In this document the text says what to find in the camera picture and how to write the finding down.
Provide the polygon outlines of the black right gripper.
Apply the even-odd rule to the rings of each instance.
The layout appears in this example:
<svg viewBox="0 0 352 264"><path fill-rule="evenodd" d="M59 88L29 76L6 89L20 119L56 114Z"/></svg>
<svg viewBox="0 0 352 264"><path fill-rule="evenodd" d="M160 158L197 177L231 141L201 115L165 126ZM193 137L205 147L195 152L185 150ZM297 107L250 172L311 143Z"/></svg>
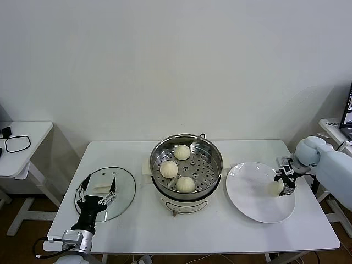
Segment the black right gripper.
<svg viewBox="0 0 352 264"><path fill-rule="evenodd" d="M279 193L279 197L291 195L296 188L295 179L290 178L290 175L286 175L286 173L282 170L277 170L276 175L274 176L275 182L283 182L284 186Z"/></svg>

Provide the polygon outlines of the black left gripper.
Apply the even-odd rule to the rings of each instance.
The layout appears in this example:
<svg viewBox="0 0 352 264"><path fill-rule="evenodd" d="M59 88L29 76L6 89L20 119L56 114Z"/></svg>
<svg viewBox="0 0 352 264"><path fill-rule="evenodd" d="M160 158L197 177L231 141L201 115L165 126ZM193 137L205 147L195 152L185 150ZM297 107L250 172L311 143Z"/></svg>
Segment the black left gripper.
<svg viewBox="0 0 352 264"><path fill-rule="evenodd" d="M106 197L86 196L91 175L89 174L76 189L76 202L79 203L81 209L80 216L76 224L71 227L71 230L95 230L97 215L107 209L116 198L116 178L113 178L109 193Z"/></svg>

